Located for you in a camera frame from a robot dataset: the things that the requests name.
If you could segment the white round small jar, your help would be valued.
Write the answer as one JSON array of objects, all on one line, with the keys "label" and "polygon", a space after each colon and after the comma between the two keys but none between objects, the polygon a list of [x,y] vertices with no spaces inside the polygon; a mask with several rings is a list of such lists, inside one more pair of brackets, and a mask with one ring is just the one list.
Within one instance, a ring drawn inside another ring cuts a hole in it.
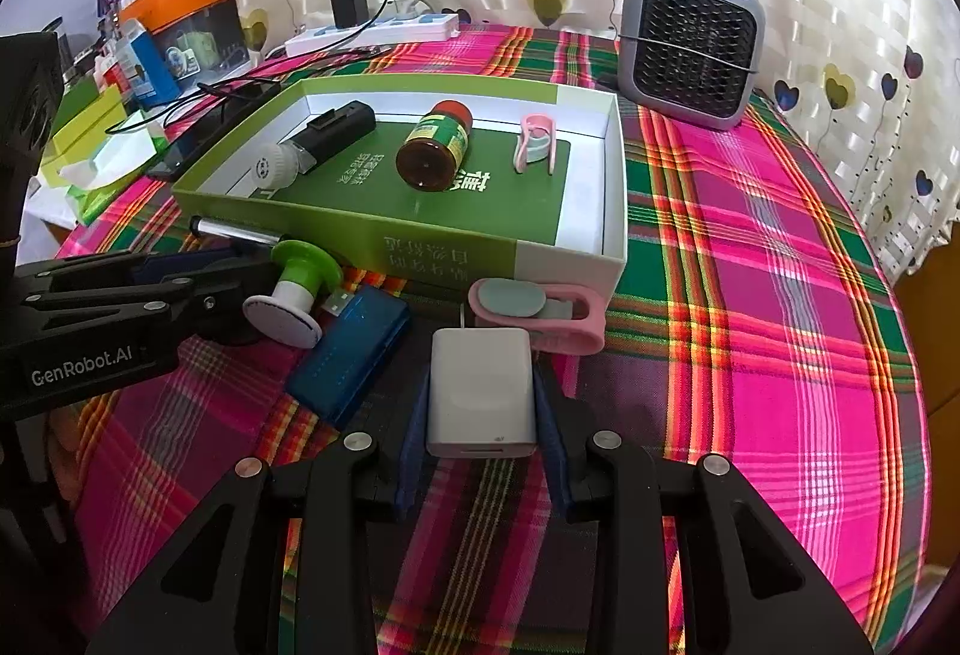
[{"label": "white round small jar", "polygon": [[254,160],[251,176],[257,189],[290,187],[299,176],[298,148],[288,143],[268,143]]}]

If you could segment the blue usb stick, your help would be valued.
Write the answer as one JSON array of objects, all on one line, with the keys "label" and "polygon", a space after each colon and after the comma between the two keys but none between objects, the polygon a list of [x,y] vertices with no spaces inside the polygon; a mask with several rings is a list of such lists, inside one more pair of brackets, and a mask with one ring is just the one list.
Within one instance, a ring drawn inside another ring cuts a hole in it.
[{"label": "blue usb stick", "polygon": [[368,284],[338,297],[340,313],[288,375],[285,390],[322,423],[342,431],[361,405],[368,380],[404,332],[410,311],[407,302]]}]

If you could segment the black rectangular stamp device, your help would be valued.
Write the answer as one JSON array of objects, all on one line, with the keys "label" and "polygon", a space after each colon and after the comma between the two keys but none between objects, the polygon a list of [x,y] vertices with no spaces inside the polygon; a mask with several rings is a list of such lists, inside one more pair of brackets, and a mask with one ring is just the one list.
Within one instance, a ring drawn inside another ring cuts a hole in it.
[{"label": "black rectangular stamp device", "polygon": [[288,145],[295,148],[299,169],[308,173],[309,169],[329,161],[375,128],[373,109],[361,101],[352,101],[311,119],[288,140]]}]

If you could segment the brown bottle red cap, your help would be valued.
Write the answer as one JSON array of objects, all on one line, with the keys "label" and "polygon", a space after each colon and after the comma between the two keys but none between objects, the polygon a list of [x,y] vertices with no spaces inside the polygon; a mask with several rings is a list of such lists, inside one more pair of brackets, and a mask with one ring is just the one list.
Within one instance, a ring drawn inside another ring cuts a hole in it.
[{"label": "brown bottle red cap", "polygon": [[448,190],[469,151],[472,124],[472,112],[459,101],[436,103],[398,148],[398,175],[416,190]]}]

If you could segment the white usb charger block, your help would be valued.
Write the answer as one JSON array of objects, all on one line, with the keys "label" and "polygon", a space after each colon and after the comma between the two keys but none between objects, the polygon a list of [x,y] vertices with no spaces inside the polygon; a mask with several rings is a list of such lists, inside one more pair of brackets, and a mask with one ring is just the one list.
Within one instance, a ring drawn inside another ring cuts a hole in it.
[{"label": "white usb charger block", "polygon": [[537,446],[526,330],[441,329],[431,346],[427,451],[436,458],[524,458]]}]

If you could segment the pink grey folding holder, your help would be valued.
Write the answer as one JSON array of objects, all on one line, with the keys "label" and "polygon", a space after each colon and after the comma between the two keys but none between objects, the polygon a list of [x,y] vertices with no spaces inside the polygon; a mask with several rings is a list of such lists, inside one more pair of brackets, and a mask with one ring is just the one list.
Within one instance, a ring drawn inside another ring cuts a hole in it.
[{"label": "pink grey folding holder", "polygon": [[592,356],[604,349],[607,304],[586,286],[482,278],[467,301],[478,325],[526,330],[532,350]]}]

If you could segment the small pink clip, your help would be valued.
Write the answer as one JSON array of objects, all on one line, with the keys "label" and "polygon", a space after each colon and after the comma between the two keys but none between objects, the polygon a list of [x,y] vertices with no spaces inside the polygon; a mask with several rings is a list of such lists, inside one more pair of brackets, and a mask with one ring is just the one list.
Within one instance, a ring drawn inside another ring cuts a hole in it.
[{"label": "small pink clip", "polygon": [[545,163],[547,173],[555,173],[555,121],[547,114],[527,114],[521,121],[521,132],[514,146],[512,167],[517,174],[524,174],[535,163]]}]

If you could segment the silver black lighter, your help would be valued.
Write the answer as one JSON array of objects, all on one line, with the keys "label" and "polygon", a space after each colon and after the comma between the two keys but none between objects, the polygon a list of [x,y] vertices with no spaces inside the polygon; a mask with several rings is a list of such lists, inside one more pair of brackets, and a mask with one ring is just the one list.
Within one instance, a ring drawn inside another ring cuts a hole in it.
[{"label": "silver black lighter", "polygon": [[199,238],[226,239],[239,244],[274,247],[281,241],[281,235],[267,233],[260,229],[242,228],[235,223],[215,220],[215,218],[192,217],[189,223],[190,233]]}]

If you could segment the green tissue pack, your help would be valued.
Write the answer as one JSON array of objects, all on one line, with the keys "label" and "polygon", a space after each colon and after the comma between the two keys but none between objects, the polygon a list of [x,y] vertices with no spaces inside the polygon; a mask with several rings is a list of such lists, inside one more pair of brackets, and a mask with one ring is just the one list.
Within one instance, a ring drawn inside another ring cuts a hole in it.
[{"label": "green tissue pack", "polygon": [[104,135],[82,157],[59,157],[41,166],[41,187],[26,203],[33,217],[60,228],[75,229],[93,223],[106,208],[139,178],[153,158],[167,148],[163,129],[132,118],[128,132]]}]

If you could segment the yellow green boxes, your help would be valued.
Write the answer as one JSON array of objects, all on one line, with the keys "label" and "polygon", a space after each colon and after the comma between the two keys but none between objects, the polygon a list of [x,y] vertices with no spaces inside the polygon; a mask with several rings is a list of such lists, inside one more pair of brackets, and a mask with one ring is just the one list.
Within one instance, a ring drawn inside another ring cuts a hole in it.
[{"label": "yellow green boxes", "polygon": [[89,77],[80,80],[55,114],[43,164],[71,164],[91,157],[104,142],[106,130],[124,119],[124,100],[116,85],[99,89]]}]

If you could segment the black smartphone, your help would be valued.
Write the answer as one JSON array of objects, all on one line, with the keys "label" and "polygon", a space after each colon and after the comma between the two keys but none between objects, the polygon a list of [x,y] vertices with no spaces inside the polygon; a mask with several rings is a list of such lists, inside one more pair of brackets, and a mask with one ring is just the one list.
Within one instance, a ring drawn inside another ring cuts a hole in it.
[{"label": "black smartphone", "polygon": [[249,80],[238,86],[220,89],[212,106],[172,140],[162,155],[146,165],[145,176],[153,181],[176,182],[229,130],[259,111],[280,93],[280,89],[278,82],[267,80]]}]

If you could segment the orange black storage box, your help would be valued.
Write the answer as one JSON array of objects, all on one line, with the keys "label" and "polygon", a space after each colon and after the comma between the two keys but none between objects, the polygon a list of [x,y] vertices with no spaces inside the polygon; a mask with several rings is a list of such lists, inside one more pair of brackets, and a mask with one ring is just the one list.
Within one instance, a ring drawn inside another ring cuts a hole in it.
[{"label": "orange black storage box", "polygon": [[181,86],[249,61],[236,0],[127,0],[119,17],[148,31]]}]

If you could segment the green white cardboard box tray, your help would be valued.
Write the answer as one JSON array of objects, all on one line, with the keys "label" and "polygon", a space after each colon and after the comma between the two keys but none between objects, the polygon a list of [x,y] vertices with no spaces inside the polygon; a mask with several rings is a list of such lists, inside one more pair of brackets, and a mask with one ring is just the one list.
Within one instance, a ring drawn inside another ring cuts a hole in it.
[{"label": "green white cardboard box tray", "polygon": [[172,187],[189,217],[465,290],[482,278],[612,298],[626,263],[619,101],[473,75],[293,83]]}]

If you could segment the white blue power strip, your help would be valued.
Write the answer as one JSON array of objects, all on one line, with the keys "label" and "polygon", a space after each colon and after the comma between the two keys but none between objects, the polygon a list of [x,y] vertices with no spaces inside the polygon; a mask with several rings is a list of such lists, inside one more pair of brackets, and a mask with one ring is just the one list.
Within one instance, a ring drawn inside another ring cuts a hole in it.
[{"label": "white blue power strip", "polygon": [[381,18],[371,26],[337,28],[334,25],[309,28],[283,45],[286,56],[311,54],[316,50],[342,47],[397,46],[404,43],[444,43],[457,38],[460,18],[457,13],[417,13]]}]

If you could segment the wooden cabinet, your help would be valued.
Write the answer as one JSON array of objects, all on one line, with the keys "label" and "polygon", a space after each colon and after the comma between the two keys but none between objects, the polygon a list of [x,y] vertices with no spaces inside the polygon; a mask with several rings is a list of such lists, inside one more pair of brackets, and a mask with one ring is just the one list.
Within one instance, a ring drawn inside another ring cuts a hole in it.
[{"label": "wooden cabinet", "polygon": [[895,291],[918,364],[928,415],[932,515],[928,561],[958,557],[958,236],[932,249]]}]

